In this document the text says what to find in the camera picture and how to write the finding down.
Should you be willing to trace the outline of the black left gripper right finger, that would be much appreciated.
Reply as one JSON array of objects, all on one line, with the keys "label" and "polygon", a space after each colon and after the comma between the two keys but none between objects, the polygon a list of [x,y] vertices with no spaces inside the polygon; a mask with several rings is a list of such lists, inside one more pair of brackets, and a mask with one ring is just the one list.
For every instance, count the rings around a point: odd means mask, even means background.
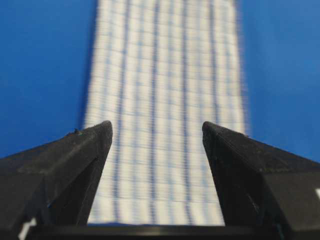
[{"label": "black left gripper right finger", "polygon": [[219,199],[222,235],[317,240],[320,165],[209,121],[202,142]]}]

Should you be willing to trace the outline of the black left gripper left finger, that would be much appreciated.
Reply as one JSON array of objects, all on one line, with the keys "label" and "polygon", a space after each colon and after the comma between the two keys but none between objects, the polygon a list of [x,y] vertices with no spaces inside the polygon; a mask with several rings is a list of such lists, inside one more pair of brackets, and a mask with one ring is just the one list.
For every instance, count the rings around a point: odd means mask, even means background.
[{"label": "black left gripper left finger", "polygon": [[0,160],[0,237],[24,224],[84,226],[113,141],[108,120]]}]

